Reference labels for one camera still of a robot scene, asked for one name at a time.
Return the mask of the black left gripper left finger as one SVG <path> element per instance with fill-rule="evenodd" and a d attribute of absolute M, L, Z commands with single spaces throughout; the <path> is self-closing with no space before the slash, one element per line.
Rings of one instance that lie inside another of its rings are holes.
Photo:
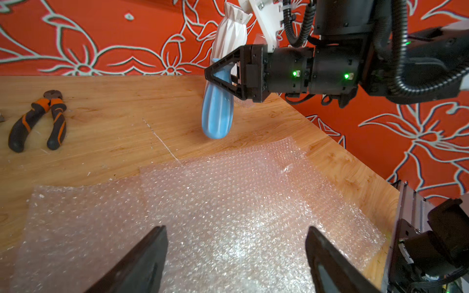
<path fill-rule="evenodd" d="M 88 293 L 157 293 L 168 251 L 167 229 L 154 227 Z"/>

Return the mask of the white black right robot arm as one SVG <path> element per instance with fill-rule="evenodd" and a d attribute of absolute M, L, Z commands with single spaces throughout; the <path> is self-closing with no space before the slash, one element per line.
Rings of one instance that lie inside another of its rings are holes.
<path fill-rule="evenodd" d="M 421 103 L 469 89 L 469 24 L 408 32 L 405 1 L 309 1 L 298 32 L 291 1 L 227 4 L 216 34 L 202 107 L 211 139 L 232 126 L 236 98 L 262 103 L 283 93 L 291 105 L 315 95 L 345 107 L 363 89 L 409 106 L 423 144 Z M 383 293 L 464 293 L 469 286 L 469 193 L 438 206 L 400 188 L 382 279 Z"/>

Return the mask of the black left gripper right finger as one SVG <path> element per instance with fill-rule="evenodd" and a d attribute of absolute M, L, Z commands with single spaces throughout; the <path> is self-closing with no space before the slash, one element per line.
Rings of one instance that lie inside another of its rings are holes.
<path fill-rule="evenodd" d="M 313 226 L 307 233 L 305 251 L 317 293 L 379 291 Z"/>

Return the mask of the bubble wrap sheet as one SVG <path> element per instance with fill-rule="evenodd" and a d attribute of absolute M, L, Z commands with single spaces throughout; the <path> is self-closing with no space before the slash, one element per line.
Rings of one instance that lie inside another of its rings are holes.
<path fill-rule="evenodd" d="M 139 177 L 37 186 L 20 242 L 1 253 L 4 293 L 82 293 L 149 230 Z"/>

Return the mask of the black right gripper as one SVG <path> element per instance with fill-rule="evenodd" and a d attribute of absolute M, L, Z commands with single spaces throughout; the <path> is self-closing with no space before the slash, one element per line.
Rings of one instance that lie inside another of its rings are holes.
<path fill-rule="evenodd" d="M 205 79 L 240 100 L 261 103 L 273 92 L 324 95 L 345 107 L 358 91 L 374 27 L 373 1 L 308 1 L 300 30 L 291 1 L 280 2 L 289 47 L 244 45 L 205 69 Z M 232 68 L 239 63 L 239 77 Z"/>

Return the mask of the white ribbed ceramic vase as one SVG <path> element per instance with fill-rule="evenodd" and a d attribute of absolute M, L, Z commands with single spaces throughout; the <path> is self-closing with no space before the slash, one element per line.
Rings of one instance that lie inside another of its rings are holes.
<path fill-rule="evenodd" d="M 252 14 L 244 12 L 242 8 L 230 2 L 224 4 L 224 14 L 213 41 L 210 64 L 247 43 L 247 24 Z"/>

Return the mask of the small blue ceramic vase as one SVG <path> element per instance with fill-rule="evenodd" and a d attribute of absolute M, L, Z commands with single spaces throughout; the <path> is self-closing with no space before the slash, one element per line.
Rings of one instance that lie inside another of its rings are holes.
<path fill-rule="evenodd" d="M 202 105 L 202 129 L 210 139 L 222 139 L 232 127 L 234 97 L 218 85 L 207 81 Z"/>

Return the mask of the narrow bubble bundle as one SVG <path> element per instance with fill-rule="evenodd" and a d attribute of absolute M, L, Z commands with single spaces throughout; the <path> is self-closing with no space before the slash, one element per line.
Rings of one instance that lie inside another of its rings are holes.
<path fill-rule="evenodd" d="M 164 293 L 312 293 L 310 227 L 360 271 L 385 241 L 290 137 L 146 166 L 140 179 L 167 228 Z"/>

